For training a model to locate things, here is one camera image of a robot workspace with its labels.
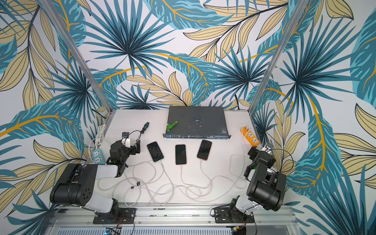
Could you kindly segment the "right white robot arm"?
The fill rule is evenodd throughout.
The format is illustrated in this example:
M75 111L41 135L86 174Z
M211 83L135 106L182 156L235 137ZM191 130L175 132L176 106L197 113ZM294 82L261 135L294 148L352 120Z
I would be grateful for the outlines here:
M283 205L287 176L275 171L276 159L273 145L267 143L261 150L252 147L248 155L252 163L247 166L244 177L249 182L246 196L238 196L229 205L229 218L234 222L245 222L256 210L278 211Z

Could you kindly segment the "phone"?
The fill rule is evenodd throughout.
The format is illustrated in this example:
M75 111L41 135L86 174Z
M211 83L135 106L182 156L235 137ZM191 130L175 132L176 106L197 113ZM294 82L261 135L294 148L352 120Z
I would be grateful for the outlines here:
M185 165L187 163L187 154L185 145L175 146L175 163L176 165Z
M197 158L206 161L209 157L211 146L212 146L212 142L208 140L202 140L198 154L197 154Z
M157 142L152 142L148 144L147 148L149 150L153 162L158 162L164 158L164 155Z

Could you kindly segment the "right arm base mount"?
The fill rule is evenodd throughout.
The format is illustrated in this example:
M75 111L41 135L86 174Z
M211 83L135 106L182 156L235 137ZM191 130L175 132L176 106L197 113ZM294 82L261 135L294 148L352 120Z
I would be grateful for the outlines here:
M252 214L244 214L235 207L230 208L229 205L212 208L210 216L214 218L216 224L248 224L255 222Z

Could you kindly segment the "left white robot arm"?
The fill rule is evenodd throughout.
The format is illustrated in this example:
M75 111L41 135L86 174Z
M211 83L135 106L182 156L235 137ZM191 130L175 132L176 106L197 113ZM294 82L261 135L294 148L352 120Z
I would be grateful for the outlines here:
M82 207L107 217L120 217L118 201L96 193L95 181L121 177L128 167L129 156L141 152L140 145L138 140L127 148L121 141L116 141L110 147L109 164L68 164L50 193L50 202Z

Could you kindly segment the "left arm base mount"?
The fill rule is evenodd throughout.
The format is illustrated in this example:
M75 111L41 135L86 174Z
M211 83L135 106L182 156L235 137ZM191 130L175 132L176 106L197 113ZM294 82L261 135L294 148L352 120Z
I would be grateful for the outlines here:
M110 225L110 224L133 224L136 215L136 208L118 208L108 213L95 213L93 224Z

